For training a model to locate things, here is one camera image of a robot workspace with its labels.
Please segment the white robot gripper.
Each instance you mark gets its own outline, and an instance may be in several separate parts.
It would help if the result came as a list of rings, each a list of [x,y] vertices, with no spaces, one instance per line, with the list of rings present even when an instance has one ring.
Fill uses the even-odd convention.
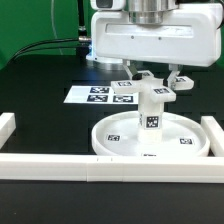
[[[222,17],[219,3],[181,4],[160,24],[135,24],[126,11],[98,11],[92,17],[92,50],[124,59],[130,79],[138,71],[129,60],[170,64],[167,83],[174,88],[181,65],[207,67],[220,57]]]

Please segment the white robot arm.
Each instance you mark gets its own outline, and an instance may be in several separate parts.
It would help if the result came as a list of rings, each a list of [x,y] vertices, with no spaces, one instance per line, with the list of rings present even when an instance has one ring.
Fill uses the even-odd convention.
[[[180,74],[183,65],[208,67],[221,55],[224,1],[90,0],[91,45],[87,60],[101,68],[125,68],[132,61],[165,63],[174,90],[193,81]]]

